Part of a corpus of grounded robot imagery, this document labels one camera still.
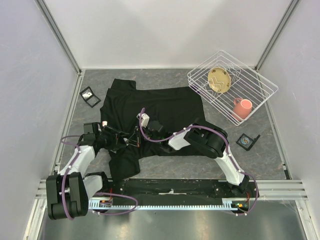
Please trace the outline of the black t-shirt garment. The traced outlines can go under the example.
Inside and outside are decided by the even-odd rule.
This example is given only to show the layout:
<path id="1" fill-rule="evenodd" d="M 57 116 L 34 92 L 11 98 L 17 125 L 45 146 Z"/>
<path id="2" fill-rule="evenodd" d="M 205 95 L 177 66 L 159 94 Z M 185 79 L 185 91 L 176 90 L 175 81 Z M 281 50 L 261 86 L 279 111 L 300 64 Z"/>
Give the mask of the black t-shirt garment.
<path id="1" fill-rule="evenodd" d="M 188 127 L 197 118 L 205 118 L 201 97 L 188 86 L 138 90 L 134 80 L 116 78 L 106 92 L 100 119 L 117 130 L 132 134 L 142 109 L 150 120 L 158 121 L 170 133 Z M 168 156 L 168 153 L 159 144 L 143 139 L 141 147 L 129 145 L 109 155 L 111 177 L 120 181 L 140 173 L 140 159 Z"/>

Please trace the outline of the white portrait round brooch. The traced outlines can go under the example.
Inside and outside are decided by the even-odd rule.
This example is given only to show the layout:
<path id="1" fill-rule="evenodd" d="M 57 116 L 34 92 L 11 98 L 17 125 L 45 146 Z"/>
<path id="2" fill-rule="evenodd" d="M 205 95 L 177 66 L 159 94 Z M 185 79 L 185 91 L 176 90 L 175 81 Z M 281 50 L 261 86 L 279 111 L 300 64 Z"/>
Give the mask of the white portrait round brooch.
<path id="1" fill-rule="evenodd" d="M 245 139 L 245 138 L 243 138 L 243 139 L 241 140 L 241 142 L 242 142 L 243 144 L 245 144 L 245 145 L 247 145 L 247 144 L 248 144 L 248 140 L 247 140 L 247 139 Z"/>

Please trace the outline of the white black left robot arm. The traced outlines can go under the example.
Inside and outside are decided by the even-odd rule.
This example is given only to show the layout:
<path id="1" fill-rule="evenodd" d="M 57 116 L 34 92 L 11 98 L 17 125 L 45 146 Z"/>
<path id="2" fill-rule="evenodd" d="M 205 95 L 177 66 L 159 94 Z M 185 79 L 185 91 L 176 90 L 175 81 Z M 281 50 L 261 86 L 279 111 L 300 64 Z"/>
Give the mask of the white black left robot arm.
<path id="1" fill-rule="evenodd" d="M 117 151 L 126 147 L 126 133 L 108 126 L 107 121 L 85 123 L 83 134 L 74 146 L 66 166 L 46 181 L 47 211 L 51 220 L 82 217 L 88 213 L 89 200 L 106 196 L 110 191 L 104 171 L 86 173 L 100 149 Z"/>

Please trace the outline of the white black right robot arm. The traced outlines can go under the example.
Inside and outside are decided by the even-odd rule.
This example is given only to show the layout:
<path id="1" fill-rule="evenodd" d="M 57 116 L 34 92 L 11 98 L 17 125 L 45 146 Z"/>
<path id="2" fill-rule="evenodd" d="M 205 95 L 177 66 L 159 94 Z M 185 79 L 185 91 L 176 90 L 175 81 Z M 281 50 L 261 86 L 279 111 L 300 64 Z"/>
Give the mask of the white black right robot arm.
<path id="1" fill-rule="evenodd" d="M 140 159 L 159 156 L 204 156 L 216 160 L 235 197 L 247 191 L 249 176 L 231 153 L 228 134 L 203 118 L 186 122 L 152 120 L 135 130 L 136 146 L 128 146 L 123 159 L 138 164 Z"/>

